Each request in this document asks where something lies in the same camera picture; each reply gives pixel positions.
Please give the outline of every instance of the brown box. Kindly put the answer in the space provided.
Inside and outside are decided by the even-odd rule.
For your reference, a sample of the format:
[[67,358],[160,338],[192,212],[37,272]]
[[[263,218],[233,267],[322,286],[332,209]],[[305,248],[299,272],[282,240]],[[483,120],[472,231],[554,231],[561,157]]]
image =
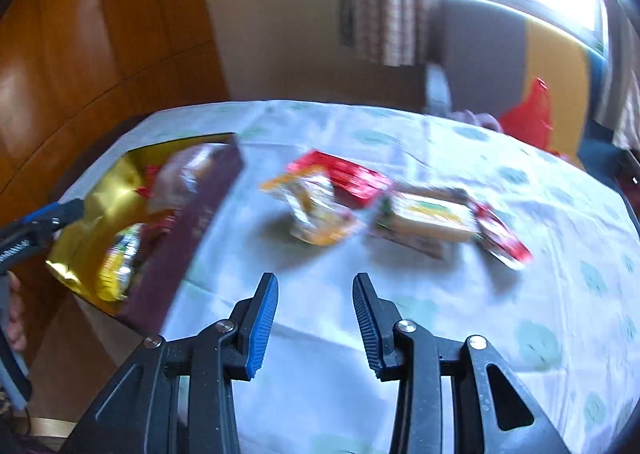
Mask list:
[[[171,233],[153,253],[142,280],[123,302],[107,302],[95,285],[104,256],[117,232],[145,222],[146,200],[136,193],[147,166],[162,166],[192,145],[222,142],[198,192],[180,212]],[[231,133],[183,138],[125,153],[84,199],[84,217],[65,228],[53,245],[47,266],[72,291],[143,334],[159,333],[175,293],[220,204],[244,167]]]

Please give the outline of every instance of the metal screw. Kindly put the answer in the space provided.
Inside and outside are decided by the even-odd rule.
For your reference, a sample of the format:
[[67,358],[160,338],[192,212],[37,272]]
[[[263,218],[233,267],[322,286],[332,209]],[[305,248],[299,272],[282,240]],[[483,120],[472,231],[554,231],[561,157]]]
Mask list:
[[229,333],[233,328],[236,327],[236,325],[229,319],[219,320],[214,324],[214,326],[221,333]]
[[469,345],[473,349],[484,349],[486,347],[486,339],[480,335],[473,335],[472,337],[469,337]]
[[159,337],[158,335],[156,335],[155,337],[147,337],[144,340],[144,344],[145,344],[145,348],[147,349],[155,349],[160,344],[162,344],[162,337]]
[[399,320],[396,322],[396,327],[405,333],[413,333],[417,328],[415,322],[412,320]]

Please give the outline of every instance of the white tablecloth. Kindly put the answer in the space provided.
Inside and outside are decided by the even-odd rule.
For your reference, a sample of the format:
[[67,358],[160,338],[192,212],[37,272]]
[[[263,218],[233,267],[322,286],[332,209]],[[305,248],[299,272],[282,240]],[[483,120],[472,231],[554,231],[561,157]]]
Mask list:
[[[264,365],[251,383],[234,383],[243,453],[388,451],[397,384],[379,382],[367,366],[351,302],[358,272],[435,335],[487,337],[573,452],[606,449],[640,394],[640,244],[617,193],[484,129],[383,108],[274,100],[153,114],[63,199],[84,196],[126,150],[227,131],[239,133],[246,167],[163,334],[197,334],[251,296],[262,272],[276,273],[280,301]],[[533,262],[513,272],[471,243],[441,262],[366,233],[330,248],[290,237],[287,206],[258,186],[310,148],[393,178],[465,186],[498,209]]]

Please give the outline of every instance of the red wrapper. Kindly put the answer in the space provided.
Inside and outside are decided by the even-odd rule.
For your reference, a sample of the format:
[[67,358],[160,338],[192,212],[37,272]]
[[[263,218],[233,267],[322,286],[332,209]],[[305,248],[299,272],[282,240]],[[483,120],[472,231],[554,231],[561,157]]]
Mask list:
[[296,172],[310,165],[321,165],[329,173],[331,183],[345,191],[359,208],[368,206],[382,191],[391,185],[391,180],[357,163],[336,158],[319,150],[312,150],[287,165],[287,172]]
[[491,205],[476,203],[474,214],[482,236],[510,259],[524,266],[532,259],[529,249],[498,219]]

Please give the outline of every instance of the snack package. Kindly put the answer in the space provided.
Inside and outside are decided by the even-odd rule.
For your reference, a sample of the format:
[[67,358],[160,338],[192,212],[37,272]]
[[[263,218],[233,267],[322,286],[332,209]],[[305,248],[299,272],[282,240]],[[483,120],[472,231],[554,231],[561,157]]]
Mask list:
[[287,171],[296,172],[312,165],[323,166],[332,184],[343,190],[348,196],[347,202],[358,208],[367,207],[392,183],[379,172],[319,150],[312,150],[289,163]]
[[291,206],[291,235],[307,243],[329,246],[362,228],[347,207],[334,201],[334,187],[319,165],[275,177],[260,186],[272,197]]
[[456,242],[478,234],[466,190],[395,181],[370,228],[384,238],[439,260]]
[[116,302],[126,298],[125,292],[134,275],[134,259],[140,249],[142,227],[142,223],[136,223],[116,234],[95,287],[96,295],[102,300]]
[[489,204],[476,203],[474,214],[482,246],[513,270],[521,270],[533,258],[527,247],[493,212]]
[[183,208],[198,190],[217,150],[225,144],[198,144],[176,152],[155,174],[146,205],[150,214]]
[[434,259],[444,260],[447,253],[446,244],[435,238],[425,236],[414,236],[413,234],[403,234],[393,229],[390,220],[391,207],[389,198],[386,197],[380,204],[380,213],[374,225],[370,229],[373,236],[384,238],[394,243],[408,246],[418,252],[427,254]]
[[406,192],[392,192],[388,202],[388,220],[400,233],[454,243],[469,241],[478,233],[466,205]]
[[172,230],[177,216],[169,213],[147,224],[135,223],[116,234],[98,273],[95,292],[108,302],[125,300],[144,275],[149,259]]

